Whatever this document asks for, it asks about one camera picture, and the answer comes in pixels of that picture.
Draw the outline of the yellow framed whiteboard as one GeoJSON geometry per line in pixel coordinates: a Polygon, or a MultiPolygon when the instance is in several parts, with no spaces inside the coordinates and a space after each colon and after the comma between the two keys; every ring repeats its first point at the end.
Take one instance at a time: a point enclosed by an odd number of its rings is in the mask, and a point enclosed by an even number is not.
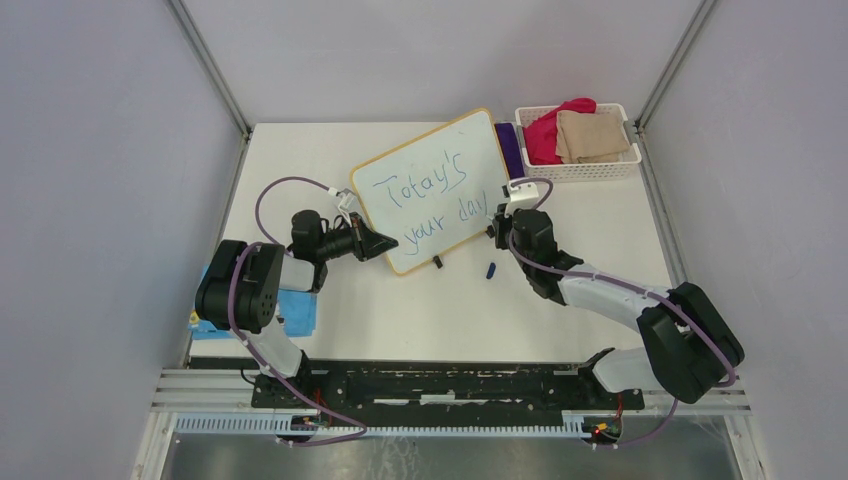
{"type": "Polygon", "coordinates": [[[405,275],[482,234],[508,170],[489,110],[479,108],[355,167],[350,182],[371,228],[395,239],[405,275]]]}

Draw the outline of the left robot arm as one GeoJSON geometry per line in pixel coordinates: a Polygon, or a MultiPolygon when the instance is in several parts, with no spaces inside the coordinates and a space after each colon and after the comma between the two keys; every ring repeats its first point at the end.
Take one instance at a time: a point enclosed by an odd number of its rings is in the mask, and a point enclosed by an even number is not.
{"type": "Polygon", "coordinates": [[[332,226],[314,210],[300,211],[292,218],[291,234],[288,247],[221,241],[196,291],[194,312],[217,330],[231,332],[267,376],[280,376],[276,394],[297,408],[312,399],[314,381],[300,372],[307,356],[277,319],[279,291],[316,294],[325,283],[328,261],[352,255],[366,262],[399,242],[372,230],[355,212],[332,226]]]}

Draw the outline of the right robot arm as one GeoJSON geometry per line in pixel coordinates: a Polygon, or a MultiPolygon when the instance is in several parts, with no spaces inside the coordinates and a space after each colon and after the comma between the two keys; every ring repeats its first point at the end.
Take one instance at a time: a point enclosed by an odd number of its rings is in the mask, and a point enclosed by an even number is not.
{"type": "Polygon", "coordinates": [[[602,408],[617,393],[636,389],[662,389],[694,404],[714,388],[735,384],[744,349],[700,286],[649,287],[602,272],[560,249],[551,218],[538,209],[501,204],[489,230],[537,295],[639,334],[641,346],[607,349],[585,363],[590,373],[577,382],[585,405],[602,408]]]}

